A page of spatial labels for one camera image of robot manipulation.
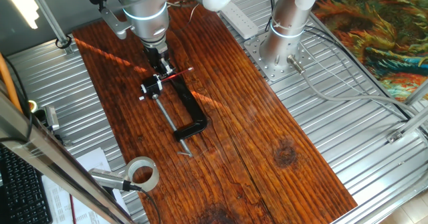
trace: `wood knot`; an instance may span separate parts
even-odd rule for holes
[[[285,146],[276,150],[275,162],[281,167],[287,167],[296,160],[296,151],[291,146]]]
[[[203,217],[200,218],[200,224],[235,224],[236,222],[223,207],[218,204],[211,206],[205,211]]]

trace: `wood grain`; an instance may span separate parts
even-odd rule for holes
[[[208,127],[181,150],[152,100],[154,74],[140,40],[119,40],[104,22],[73,32],[126,162],[148,156],[160,182],[151,191],[163,223],[330,223],[356,203],[215,13],[169,9],[173,65],[193,66],[189,89]],[[191,122],[172,86],[161,102],[177,126]],[[156,212],[143,195],[151,223]]]

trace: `metal table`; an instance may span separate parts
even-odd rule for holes
[[[233,2],[263,33],[270,16],[269,0]],[[244,39],[223,21],[243,44]],[[315,18],[311,22],[319,24]],[[359,95],[355,89],[370,94],[386,92],[363,66],[354,64],[329,43],[309,34],[304,34],[302,43],[323,65],[314,62],[306,69],[315,87],[325,94]],[[97,93],[74,42],[71,47],[73,54],[66,54],[55,46],[55,41],[50,41],[10,56],[10,60],[18,69],[29,98],[40,106],[56,107],[61,126],[58,134],[71,140],[73,145],[68,150],[75,157],[100,147],[111,169],[123,172],[125,162]],[[387,142],[386,136],[402,126],[405,119],[394,106],[388,105],[390,109],[386,109],[370,100],[325,101],[309,89],[297,72],[269,84],[358,203],[357,208],[335,223],[371,218],[370,213],[387,203],[387,208],[370,219],[372,223],[380,221],[426,187],[413,185],[428,167],[427,143],[421,133],[414,131],[393,144]],[[419,101],[414,107],[420,110],[427,105],[426,101]],[[414,189],[412,193],[399,195],[409,187]],[[132,218],[146,222],[138,195],[123,192],[122,196]]]

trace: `metal base plate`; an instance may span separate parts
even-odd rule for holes
[[[260,45],[264,41],[264,39],[268,36],[269,33],[263,33],[253,39],[247,40],[244,42],[244,47],[250,54],[250,56],[254,59],[255,64],[259,66],[260,70],[266,75],[268,80],[275,82],[282,78],[285,78],[286,76],[290,75],[291,73],[295,72],[296,70],[291,66],[290,64],[286,64],[282,66],[275,66],[275,65],[267,65],[263,62],[263,60],[260,57]],[[307,64],[310,64],[310,56],[309,54],[301,49],[299,50],[299,63],[303,66],[306,66]]]

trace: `roll of tape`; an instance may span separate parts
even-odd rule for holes
[[[143,183],[132,182],[132,177],[138,168],[150,167],[153,169],[152,176]],[[159,171],[154,161],[149,157],[137,157],[130,161],[125,168],[125,180],[130,181],[133,185],[141,187],[145,191],[151,191],[159,182]]]

